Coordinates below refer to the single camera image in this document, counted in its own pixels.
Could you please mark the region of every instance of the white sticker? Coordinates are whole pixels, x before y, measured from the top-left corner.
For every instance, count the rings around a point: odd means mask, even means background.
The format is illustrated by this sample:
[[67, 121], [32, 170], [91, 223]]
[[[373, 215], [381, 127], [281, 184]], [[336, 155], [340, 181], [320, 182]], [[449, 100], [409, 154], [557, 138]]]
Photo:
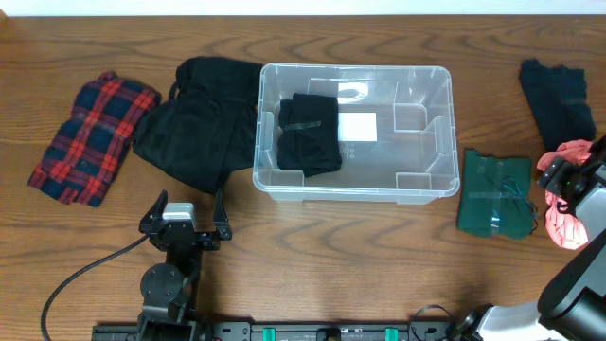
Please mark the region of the white sticker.
[[339, 113], [339, 141], [376, 141], [377, 113]]

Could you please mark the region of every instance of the pink garment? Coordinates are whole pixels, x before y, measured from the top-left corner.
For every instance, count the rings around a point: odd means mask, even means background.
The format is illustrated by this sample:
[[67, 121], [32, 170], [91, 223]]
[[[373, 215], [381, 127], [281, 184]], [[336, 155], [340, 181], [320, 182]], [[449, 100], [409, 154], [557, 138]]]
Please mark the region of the pink garment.
[[[537, 168], [545, 171], [556, 156], [580, 165], [591, 155], [589, 153], [591, 145], [591, 142], [585, 140], [562, 143], [555, 152], [545, 153], [537, 163]], [[547, 191], [545, 192], [545, 200], [550, 205], [547, 213], [545, 213], [545, 228], [547, 228], [551, 239], [560, 247], [570, 250], [576, 250], [587, 243], [587, 232], [579, 219], [570, 214], [558, 212], [556, 203], [566, 204], [566, 202]]]

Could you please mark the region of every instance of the plaid shirt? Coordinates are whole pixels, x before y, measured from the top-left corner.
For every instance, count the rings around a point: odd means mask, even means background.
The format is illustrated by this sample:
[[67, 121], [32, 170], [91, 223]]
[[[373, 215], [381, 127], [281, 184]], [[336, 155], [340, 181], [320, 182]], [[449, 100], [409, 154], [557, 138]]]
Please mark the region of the plaid shirt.
[[137, 121], [160, 103], [160, 94], [104, 72], [85, 84], [66, 121], [46, 149], [28, 185], [64, 204], [97, 207], [129, 150]]

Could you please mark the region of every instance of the folded clothing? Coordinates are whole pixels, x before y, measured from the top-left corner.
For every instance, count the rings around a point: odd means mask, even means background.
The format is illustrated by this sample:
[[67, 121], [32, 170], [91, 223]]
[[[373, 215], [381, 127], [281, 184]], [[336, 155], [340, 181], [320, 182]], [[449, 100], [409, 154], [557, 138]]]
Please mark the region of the folded clothing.
[[533, 230], [536, 207], [527, 199], [532, 160], [465, 151], [463, 190], [456, 226], [479, 237], [521, 240]]
[[[548, 152], [537, 163], [537, 169], [545, 171], [556, 157], [563, 157], [566, 161], [580, 165], [587, 160], [591, 153], [592, 143], [584, 140], [562, 143], [555, 152]], [[559, 213], [557, 203], [566, 205], [566, 201], [556, 197], [553, 193], [545, 192], [545, 201], [549, 209], [545, 213], [545, 228], [549, 237], [559, 247], [576, 250], [587, 243], [585, 226], [572, 214]]]
[[341, 169], [336, 98], [294, 94], [280, 102], [277, 165], [306, 177]]
[[64, 204], [99, 206], [128, 152], [138, 120], [160, 94], [112, 71], [86, 83], [71, 117], [46, 148], [28, 185]]
[[596, 138], [582, 69], [549, 68], [527, 60], [522, 63], [520, 83], [548, 151], [564, 142]]
[[169, 101], [137, 127], [134, 152], [175, 179], [216, 193], [231, 171], [253, 166], [260, 69], [218, 57], [185, 61]]

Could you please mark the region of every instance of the clear plastic container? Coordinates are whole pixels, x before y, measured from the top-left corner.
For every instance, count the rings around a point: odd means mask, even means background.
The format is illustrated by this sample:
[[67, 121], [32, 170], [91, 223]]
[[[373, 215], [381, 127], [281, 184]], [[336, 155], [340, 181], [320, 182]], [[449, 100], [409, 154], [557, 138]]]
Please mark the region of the clear plastic container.
[[[337, 97], [341, 170], [281, 170], [280, 101]], [[440, 66], [269, 63], [260, 76], [253, 182], [275, 200], [427, 204], [458, 191], [451, 75]]]

